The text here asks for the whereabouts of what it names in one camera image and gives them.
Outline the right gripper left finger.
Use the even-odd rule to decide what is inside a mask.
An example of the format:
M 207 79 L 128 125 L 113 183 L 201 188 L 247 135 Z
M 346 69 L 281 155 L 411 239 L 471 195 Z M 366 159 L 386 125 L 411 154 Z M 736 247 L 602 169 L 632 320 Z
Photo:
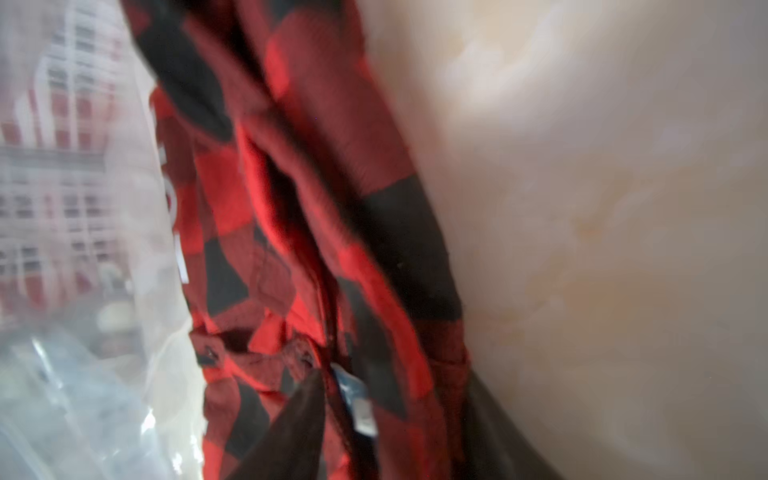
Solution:
M 325 429 L 323 375 L 313 370 L 272 420 L 257 392 L 238 384 L 241 408 L 225 451 L 238 460 L 229 479 L 315 479 Z

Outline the red black plaid shirt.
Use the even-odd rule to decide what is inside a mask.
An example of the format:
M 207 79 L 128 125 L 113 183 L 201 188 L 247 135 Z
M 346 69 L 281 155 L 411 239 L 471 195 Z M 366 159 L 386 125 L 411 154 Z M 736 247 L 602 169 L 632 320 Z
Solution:
M 223 479 L 300 383 L 320 479 L 458 479 L 470 373 L 438 222 L 353 1 L 126 1 Z

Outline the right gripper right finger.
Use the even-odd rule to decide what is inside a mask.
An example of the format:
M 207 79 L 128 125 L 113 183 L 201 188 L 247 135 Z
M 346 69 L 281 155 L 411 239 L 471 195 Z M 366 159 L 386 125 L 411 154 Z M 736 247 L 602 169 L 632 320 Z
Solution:
M 463 479 L 562 479 L 523 436 L 476 373 L 469 378 L 463 427 Z

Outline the clear vacuum bag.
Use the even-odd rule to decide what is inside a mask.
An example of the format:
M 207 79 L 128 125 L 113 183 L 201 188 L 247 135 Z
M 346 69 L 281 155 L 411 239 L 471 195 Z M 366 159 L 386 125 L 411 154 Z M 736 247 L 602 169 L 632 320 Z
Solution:
M 116 1 L 1 5 L 1 475 L 198 479 L 151 73 Z

